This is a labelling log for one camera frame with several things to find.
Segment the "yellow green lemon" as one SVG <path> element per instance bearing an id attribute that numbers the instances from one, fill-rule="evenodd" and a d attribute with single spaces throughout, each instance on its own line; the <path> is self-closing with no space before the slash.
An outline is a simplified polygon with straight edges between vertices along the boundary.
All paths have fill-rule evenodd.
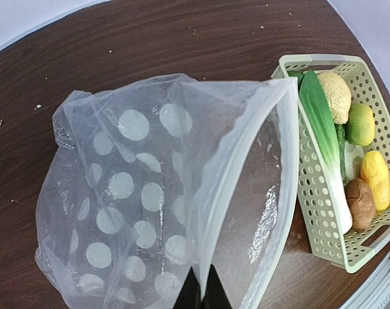
<path id="1" fill-rule="evenodd" d="M 365 104 L 352 104 L 345 125 L 346 140 L 353 145 L 368 146 L 375 138 L 375 119 Z"/>

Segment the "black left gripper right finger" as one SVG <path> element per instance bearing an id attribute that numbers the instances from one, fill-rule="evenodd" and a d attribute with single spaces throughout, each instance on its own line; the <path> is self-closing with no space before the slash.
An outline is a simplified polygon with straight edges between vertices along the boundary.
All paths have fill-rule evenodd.
<path id="1" fill-rule="evenodd" d="M 204 309 L 232 309 L 214 265 L 210 266 L 207 288 L 201 307 Z"/>

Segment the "green perforated plastic basket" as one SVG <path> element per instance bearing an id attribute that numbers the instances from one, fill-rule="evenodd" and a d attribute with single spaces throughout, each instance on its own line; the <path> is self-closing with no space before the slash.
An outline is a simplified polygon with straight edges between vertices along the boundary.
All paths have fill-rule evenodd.
<path id="1" fill-rule="evenodd" d="M 312 253 L 349 273 L 390 241 L 390 115 L 356 56 L 279 59 L 298 82 L 297 196 Z"/>

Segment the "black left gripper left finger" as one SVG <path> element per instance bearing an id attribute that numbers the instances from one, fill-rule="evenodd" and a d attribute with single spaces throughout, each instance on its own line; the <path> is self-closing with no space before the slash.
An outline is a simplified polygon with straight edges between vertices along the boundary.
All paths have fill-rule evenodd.
<path id="1" fill-rule="evenodd" d="M 201 292 L 200 284 L 195 276 L 194 270 L 191 267 L 185 279 L 185 282 L 178 294 L 178 298 L 173 306 L 173 309 L 200 309 L 201 308 Z"/>

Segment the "clear polka dot zip bag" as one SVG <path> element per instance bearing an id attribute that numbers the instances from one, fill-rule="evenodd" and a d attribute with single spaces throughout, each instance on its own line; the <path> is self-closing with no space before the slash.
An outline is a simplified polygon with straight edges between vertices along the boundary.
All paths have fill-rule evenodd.
<path id="1" fill-rule="evenodd" d="M 89 93 L 52 117 L 57 152 L 36 206 L 35 261 L 69 308 L 172 308 L 215 268 L 257 308 L 298 182 L 297 79 L 183 74 Z"/>

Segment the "green white bok choy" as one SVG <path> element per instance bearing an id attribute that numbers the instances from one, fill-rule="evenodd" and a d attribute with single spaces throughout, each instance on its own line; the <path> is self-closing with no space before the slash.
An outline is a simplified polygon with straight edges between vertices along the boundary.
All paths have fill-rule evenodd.
<path id="1" fill-rule="evenodd" d="M 339 141 L 324 90 L 313 70 L 303 74 L 299 99 L 319 148 L 329 196 L 337 208 L 335 212 L 337 225 L 345 234 L 351 229 L 353 219 L 344 193 Z"/>

